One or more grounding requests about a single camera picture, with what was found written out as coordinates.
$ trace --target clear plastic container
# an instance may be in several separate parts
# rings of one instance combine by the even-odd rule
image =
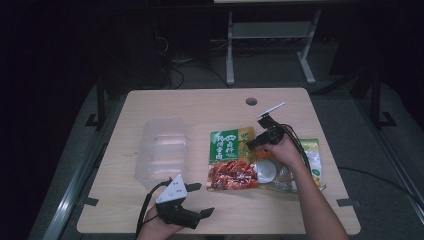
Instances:
[[[188,128],[179,117],[154,118],[146,122],[138,151],[134,177],[147,189],[184,175]]]

